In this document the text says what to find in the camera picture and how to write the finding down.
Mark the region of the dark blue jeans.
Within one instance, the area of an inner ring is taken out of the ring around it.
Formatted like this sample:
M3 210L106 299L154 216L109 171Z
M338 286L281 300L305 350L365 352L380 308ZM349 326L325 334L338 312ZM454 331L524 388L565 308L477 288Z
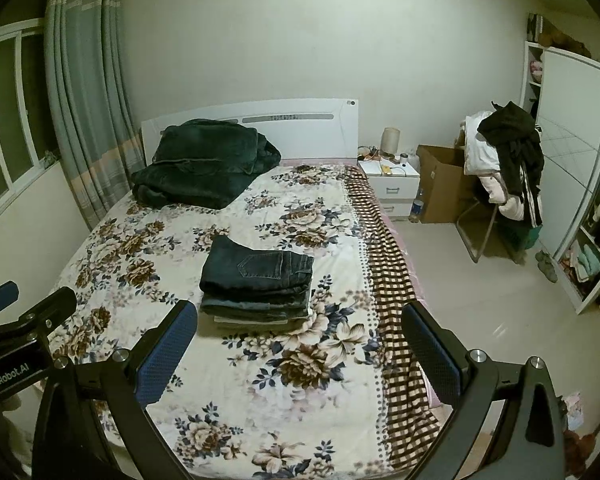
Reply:
M215 237L200 278L208 294L291 295L311 285L314 258L290 250L257 250L226 235Z

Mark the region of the grey slippers on floor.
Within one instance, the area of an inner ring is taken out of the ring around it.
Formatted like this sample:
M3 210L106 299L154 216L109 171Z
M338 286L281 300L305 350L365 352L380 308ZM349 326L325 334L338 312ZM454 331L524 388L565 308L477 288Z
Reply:
M552 258L544 250L540 250L535 254L536 264L541 273L551 282L556 283L558 281L557 273L554 267Z

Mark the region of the olive folded pants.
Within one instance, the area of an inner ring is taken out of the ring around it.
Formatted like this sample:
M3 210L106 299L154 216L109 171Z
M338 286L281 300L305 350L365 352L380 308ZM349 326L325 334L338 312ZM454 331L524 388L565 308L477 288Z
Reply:
M280 318L279 320L242 320L206 314L204 318L219 330L286 330L301 325L309 317Z

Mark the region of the green striped curtain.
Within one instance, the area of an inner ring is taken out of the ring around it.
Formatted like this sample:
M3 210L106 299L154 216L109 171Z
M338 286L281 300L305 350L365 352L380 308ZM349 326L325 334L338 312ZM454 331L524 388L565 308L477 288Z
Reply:
M145 166L123 78L121 0L47 0L44 56L62 168L96 226Z

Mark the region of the floral bed blanket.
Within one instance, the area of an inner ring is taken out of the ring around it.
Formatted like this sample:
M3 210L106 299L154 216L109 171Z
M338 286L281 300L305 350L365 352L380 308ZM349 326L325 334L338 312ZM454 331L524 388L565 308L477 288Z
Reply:
M62 271L76 313L50 348L130 348L180 300L196 334L149 414L208 479L412 470L440 430L401 328L410 268L355 166L280 166L221 210L125 197Z

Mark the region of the dark green folded blanket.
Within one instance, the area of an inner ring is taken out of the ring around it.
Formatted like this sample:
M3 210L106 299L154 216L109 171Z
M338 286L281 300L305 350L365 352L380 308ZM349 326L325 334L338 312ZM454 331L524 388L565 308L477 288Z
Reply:
M281 160L280 151L255 128L191 119L163 130L152 163L132 174L132 194L152 208L223 209Z

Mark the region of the plastic water bottle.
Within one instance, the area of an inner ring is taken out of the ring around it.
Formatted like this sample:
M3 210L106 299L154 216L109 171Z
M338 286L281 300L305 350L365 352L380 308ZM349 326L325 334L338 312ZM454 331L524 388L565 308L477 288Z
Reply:
M418 223L420 221L420 217L422 216L422 211L424 210L425 206L424 194L424 190L420 188L416 198L413 200L411 212L408 216L408 220L410 220L412 223Z

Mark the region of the brown cardboard box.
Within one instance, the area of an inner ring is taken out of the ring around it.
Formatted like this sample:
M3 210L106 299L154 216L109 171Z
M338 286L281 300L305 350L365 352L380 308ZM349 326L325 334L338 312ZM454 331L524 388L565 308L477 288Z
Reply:
M460 148L420 144L422 223L454 223L474 198L475 177L464 174L465 154Z

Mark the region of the white nightstand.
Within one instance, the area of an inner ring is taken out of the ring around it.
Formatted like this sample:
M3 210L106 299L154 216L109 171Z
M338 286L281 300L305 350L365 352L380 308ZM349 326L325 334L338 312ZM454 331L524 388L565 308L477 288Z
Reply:
M380 206L390 218L406 219L419 190L419 173L407 162L389 164L386 160L359 160L360 168Z

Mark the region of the chair with clothes pile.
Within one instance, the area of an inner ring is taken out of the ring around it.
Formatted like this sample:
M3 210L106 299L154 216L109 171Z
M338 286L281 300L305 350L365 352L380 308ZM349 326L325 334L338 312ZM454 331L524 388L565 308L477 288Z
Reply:
M466 116L460 124L456 146L464 152L464 176L475 181L470 188L471 201L454 226L473 263L484 255L493 231L498 232L509 258L521 263L539 239L542 221L524 220L528 200L509 191L496 148L479 132L480 124L491 115L483 110Z

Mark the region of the black garment on chair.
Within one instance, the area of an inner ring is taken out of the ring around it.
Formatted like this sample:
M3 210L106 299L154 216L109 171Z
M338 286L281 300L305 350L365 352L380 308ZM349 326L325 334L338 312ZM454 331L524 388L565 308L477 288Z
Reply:
M540 184L544 168L541 136L534 118L514 102L492 103L493 112L478 125L498 153L500 174L509 197L522 206L522 221L537 228L543 223Z

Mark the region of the cream table lamp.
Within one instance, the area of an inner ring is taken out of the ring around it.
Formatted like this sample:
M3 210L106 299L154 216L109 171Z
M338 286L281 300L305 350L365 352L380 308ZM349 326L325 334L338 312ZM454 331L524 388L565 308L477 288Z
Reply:
M399 153L401 131L398 128L386 127L381 133L380 151L390 157Z

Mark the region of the white sliding wardrobe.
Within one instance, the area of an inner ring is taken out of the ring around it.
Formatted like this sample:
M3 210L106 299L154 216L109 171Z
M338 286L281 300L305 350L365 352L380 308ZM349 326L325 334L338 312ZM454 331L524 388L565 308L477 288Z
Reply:
M582 312L600 296L600 62L541 14L526 34L519 104L541 129L540 243Z

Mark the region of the white bed headboard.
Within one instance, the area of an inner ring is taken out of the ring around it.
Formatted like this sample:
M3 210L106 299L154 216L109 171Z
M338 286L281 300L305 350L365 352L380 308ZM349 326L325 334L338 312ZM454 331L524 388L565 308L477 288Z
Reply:
M237 122L264 134L282 159L358 157L358 110L354 99L281 99L213 105L142 122L145 162L150 164L160 136L169 126L204 118Z

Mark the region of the window with white frame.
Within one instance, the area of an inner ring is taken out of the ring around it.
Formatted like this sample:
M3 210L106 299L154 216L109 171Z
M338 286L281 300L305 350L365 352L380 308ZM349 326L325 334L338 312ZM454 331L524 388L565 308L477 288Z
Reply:
M0 26L0 215L57 160L43 21Z

